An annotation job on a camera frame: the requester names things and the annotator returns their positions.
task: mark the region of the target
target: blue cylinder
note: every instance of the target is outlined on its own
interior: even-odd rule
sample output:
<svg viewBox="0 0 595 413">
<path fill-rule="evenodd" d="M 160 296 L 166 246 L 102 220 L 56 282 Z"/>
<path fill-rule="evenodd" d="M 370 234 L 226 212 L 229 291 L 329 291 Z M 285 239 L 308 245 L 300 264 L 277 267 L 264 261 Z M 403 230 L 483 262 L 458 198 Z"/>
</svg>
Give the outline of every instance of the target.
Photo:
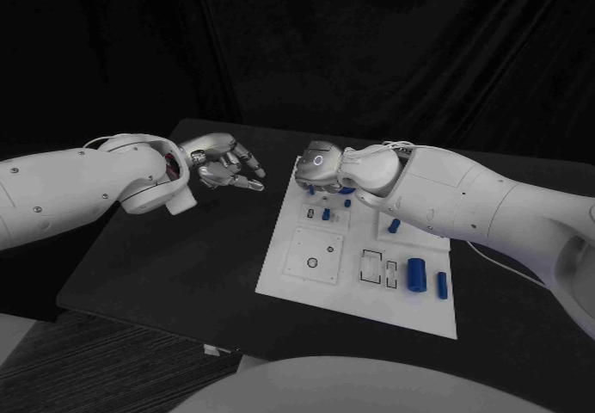
<svg viewBox="0 0 595 413">
<path fill-rule="evenodd" d="M 388 227 L 388 231 L 395 234 L 396 230 L 399 229 L 399 225 L 401 225 L 401 220 L 399 219 L 393 219 L 393 223 L 391 224 L 391 226 Z"/>
<path fill-rule="evenodd" d="M 342 190 L 339 191 L 339 193 L 340 194 L 350 194 L 354 190 L 356 190 L 356 188 L 343 187 Z"/>
<path fill-rule="evenodd" d="M 425 261 L 421 258 L 409 258 L 406 262 L 408 280 L 406 286 L 409 291 L 422 293 L 428 290 L 425 280 Z"/>
<path fill-rule="evenodd" d="M 438 273 L 438 296 L 441 299 L 448 299 L 447 273 L 441 271 Z"/>
</svg>

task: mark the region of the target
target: black table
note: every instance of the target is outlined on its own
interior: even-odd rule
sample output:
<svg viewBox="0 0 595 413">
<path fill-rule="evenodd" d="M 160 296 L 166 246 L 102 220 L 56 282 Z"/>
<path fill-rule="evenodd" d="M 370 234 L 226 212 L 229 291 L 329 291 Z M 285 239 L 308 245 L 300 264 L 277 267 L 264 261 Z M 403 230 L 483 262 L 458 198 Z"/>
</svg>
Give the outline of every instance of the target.
<svg viewBox="0 0 595 413">
<path fill-rule="evenodd" d="M 58 305 L 192 337 L 275 361 L 343 355 L 396 361 L 471 379 L 555 411 L 585 411 L 595 342 L 549 291 L 451 243 L 458 340 L 254 292 L 295 156 L 314 139 L 360 139 L 183 120 L 176 143 L 229 132 L 268 173 L 265 190 L 190 187 L 199 205 L 172 216 L 115 212 L 58 296 Z M 510 179 L 595 196 L 585 163 L 457 151 Z M 252 176 L 248 168 L 245 174 Z M 490 257 L 529 271 L 509 257 Z"/>
</svg>

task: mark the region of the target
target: black backdrop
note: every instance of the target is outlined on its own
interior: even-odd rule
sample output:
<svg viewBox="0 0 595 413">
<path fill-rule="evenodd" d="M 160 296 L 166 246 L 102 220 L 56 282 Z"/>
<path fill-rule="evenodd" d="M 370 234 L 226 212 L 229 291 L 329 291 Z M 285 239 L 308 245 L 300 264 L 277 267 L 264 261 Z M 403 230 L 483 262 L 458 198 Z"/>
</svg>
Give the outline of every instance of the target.
<svg viewBox="0 0 595 413">
<path fill-rule="evenodd" d="M 115 133 L 167 136 L 196 117 L 594 164 L 591 1 L 32 0 L 3 9 L 0 159 Z M 0 311 L 55 319 L 101 228 L 0 253 Z"/>
</svg>

